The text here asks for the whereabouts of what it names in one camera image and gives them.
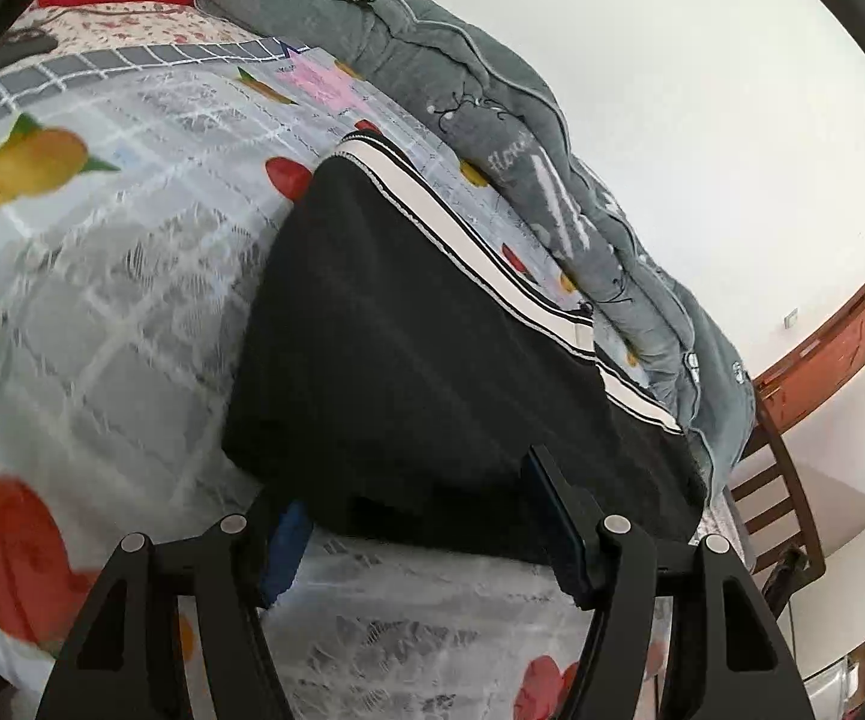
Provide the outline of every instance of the chair backrest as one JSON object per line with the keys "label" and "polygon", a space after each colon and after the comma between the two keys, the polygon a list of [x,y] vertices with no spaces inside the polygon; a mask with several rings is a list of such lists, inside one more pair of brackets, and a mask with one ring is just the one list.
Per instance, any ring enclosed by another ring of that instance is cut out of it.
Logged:
{"label": "chair backrest", "polygon": [[753,493],[757,493],[758,490],[765,488],[769,483],[777,479],[782,480],[785,496],[778,496],[780,500],[772,503],[771,501],[774,501],[777,497],[773,495],[769,499],[770,504],[767,505],[764,511],[756,512],[754,515],[746,512],[746,516],[749,517],[746,520],[746,530],[752,536],[773,522],[777,522],[782,517],[785,517],[790,512],[794,512],[797,523],[796,532],[792,536],[785,538],[784,541],[780,541],[774,546],[762,550],[756,556],[756,567],[753,569],[753,574],[756,575],[762,571],[767,571],[773,565],[776,565],[789,549],[798,549],[805,553],[809,563],[805,570],[797,573],[794,581],[795,591],[802,589],[806,584],[810,584],[811,581],[815,581],[821,577],[826,572],[826,560],[822,553],[819,533],[815,528],[813,511],[810,509],[809,501],[802,488],[799,474],[796,472],[795,466],[792,464],[792,458],[789,456],[789,450],[786,449],[786,444],[783,442],[783,438],[776,429],[776,425],[767,408],[765,408],[765,404],[762,403],[758,392],[756,394],[756,420],[756,427],[749,438],[749,442],[746,444],[746,450],[743,451],[743,458],[767,446],[770,447],[774,462],[751,479],[744,481],[740,485],[736,485],[732,490],[732,495],[738,504],[744,498],[748,498]]}

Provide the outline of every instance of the red apple print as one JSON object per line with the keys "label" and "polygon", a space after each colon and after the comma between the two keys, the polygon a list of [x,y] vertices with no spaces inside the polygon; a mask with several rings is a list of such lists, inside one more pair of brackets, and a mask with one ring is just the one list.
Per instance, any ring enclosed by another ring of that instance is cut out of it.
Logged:
{"label": "red apple print", "polygon": [[0,629],[52,653],[98,571],[74,571],[50,510],[19,479],[0,476]]}
{"label": "red apple print", "polygon": [[356,128],[357,129],[368,129],[372,132],[379,132],[381,135],[383,134],[381,129],[376,127],[376,125],[373,124],[373,122],[370,122],[369,119],[360,119],[359,122],[356,122]]}
{"label": "red apple print", "polygon": [[513,266],[513,269],[515,269],[518,274],[522,274],[533,284],[537,283],[536,279],[530,273],[530,269],[522,264],[522,260],[516,256],[515,251],[511,250],[511,248],[509,248],[506,244],[503,244],[503,249],[501,251],[503,252],[503,257],[506,257],[506,260],[508,260],[509,264]]}
{"label": "red apple print", "polygon": [[292,202],[302,199],[310,181],[313,180],[309,167],[300,165],[287,157],[272,157],[266,160],[266,175],[269,176],[272,185],[282,191]]}
{"label": "red apple print", "polygon": [[556,702],[556,712],[562,709],[562,704],[566,702],[566,696],[569,695],[569,690],[575,681],[575,672],[579,670],[579,664],[573,664],[562,673],[562,688],[559,688],[559,700]]}
{"label": "red apple print", "polygon": [[532,661],[512,706],[513,720],[548,720],[555,712],[560,688],[562,676],[553,659],[543,655]]}

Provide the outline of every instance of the bedsheet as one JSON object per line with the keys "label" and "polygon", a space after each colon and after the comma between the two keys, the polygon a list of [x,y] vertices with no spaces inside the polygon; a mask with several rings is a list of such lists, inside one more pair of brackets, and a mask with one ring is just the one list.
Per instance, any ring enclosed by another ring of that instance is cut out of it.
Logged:
{"label": "bedsheet", "polygon": [[[386,133],[551,299],[583,300],[481,173],[322,50],[134,47],[0,71],[0,672],[14,685],[42,690],[124,533],[191,536],[256,493],[218,450],[249,301],[297,187],[354,127]],[[596,332],[645,381],[608,322]],[[730,523],[710,511],[700,533],[740,547]],[[587,625],[546,569],[319,532],[263,616],[310,718],[508,720],[525,666],[565,668]],[[181,629],[208,717],[188,601]]]}

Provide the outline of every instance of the gray comforter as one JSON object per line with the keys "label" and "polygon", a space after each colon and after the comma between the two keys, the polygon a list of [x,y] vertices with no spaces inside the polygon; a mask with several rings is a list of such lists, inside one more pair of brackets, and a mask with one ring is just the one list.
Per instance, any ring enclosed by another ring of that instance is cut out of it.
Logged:
{"label": "gray comforter", "polygon": [[530,65],[429,0],[201,4],[258,33],[323,47],[488,176],[635,349],[652,391],[688,429],[710,493],[722,489],[754,418],[740,356],[573,155],[562,111]]}

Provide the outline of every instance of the orange fruit print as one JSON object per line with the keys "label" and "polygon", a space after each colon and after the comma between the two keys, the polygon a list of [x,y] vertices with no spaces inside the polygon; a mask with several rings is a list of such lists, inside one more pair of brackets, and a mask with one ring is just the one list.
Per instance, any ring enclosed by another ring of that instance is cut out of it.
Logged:
{"label": "orange fruit print", "polygon": [[575,284],[573,284],[573,279],[570,279],[566,274],[559,274],[559,286],[562,287],[565,292],[575,293]]}
{"label": "orange fruit print", "polygon": [[337,69],[343,71],[343,73],[347,74],[348,76],[352,77],[353,79],[356,79],[357,81],[362,81],[362,76],[360,76],[359,73],[357,73],[357,71],[355,71],[351,67],[349,67],[349,65],[347,65],[345,62],[340,62],[340,60],[336,59],[333,62],[333,64],[335,64]]}
{"label": "orange fruit print", "polygon": [[459,172],[474,187],[482,188],[489,186],[489,181],[486,180],[485,176],[464,159],[460,159],[459,161]]}
{"label": "orange fruit print", "polygon": [[181,611],[179,613],[179,644],[183,651],[183,662],[187,664],[194,653],[196,634],[193,632],[193,624]]}
{"label": "orange fruit print", "polygon": [[32,488],[0,476],[0,629],[57,654],[96,576],[70,567],[55,519]]}

